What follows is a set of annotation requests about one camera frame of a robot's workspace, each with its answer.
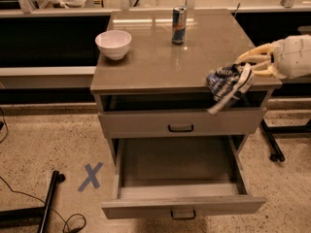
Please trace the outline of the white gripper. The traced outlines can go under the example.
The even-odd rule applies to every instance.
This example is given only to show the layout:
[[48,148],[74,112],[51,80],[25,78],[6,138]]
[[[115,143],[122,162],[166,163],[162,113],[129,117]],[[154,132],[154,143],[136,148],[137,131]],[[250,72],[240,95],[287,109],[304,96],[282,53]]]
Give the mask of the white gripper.
[[300,36],[290,36],[270,44],[260,45],[238,56],[236,63],[251,63],[257,76],[295,79],[303,75],[303,40]]

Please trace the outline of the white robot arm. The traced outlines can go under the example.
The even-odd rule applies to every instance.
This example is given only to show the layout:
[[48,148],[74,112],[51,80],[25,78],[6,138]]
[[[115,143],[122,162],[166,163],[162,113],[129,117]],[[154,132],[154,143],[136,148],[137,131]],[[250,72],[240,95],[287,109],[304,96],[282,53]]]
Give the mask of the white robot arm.
[[249,63],[258,76],[280,80],[311,74],[311,36],[289,36],[242,53],[237,63]]

